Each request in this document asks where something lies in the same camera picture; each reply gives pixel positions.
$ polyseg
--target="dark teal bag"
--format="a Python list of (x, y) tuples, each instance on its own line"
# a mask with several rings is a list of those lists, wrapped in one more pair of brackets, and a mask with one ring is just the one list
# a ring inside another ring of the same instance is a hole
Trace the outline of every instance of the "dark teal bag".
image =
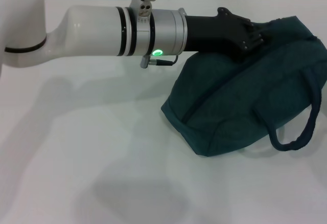
[[(306, 146), (315, 129), (327, 50), (296, 18), (257, 24), (268, 43), (239, 64), (217, 53), (187, 60), (162, 111), (199, 155), (247, 147), (269, 134), (280, 151)], [(311, 104), (301, 136), (281, 144), (276, 129)]]

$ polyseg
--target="bag handle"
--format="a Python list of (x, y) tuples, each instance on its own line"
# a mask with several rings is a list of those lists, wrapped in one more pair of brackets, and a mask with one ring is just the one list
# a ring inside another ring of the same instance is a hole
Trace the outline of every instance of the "bag handle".
[(274, 126), (273, 122), (267, 116), (265, 116), (263, 112), (260, 112), (256, 108), (254, 109), (256, 115), (267, 127), (271, 144), (278, 151), (300, 150), (310, 142), (313, 132), (315, 130), (316, 120), (321, 106), (321, 89), (319, 87), (319, 83), (315, 77), (315, 74), (311, 69), (305, 69), (301, 73), (310, 89), (309, 96), (312, 110), (310, 112), (306, 127), (304, 128), (302, 134), (297, 138), (296, 141), (293, 141), (289, 144), (281, 144), (277, 138), (276, 127)]

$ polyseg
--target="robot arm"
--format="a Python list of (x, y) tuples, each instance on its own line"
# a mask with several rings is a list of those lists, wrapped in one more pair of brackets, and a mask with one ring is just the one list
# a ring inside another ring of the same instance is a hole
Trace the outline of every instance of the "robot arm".
[(121, 7), (73, 6), (51, 33), (44, 0), (0, 0), (0, 48), (15, 66), (67, 56), (178, 56), (183, 51), (223, 52), (236, 58), (262, 43), (247, 19), (220, 8), (216, 17), (187, 16), (183, 9), (152, 9), (154, 0)]

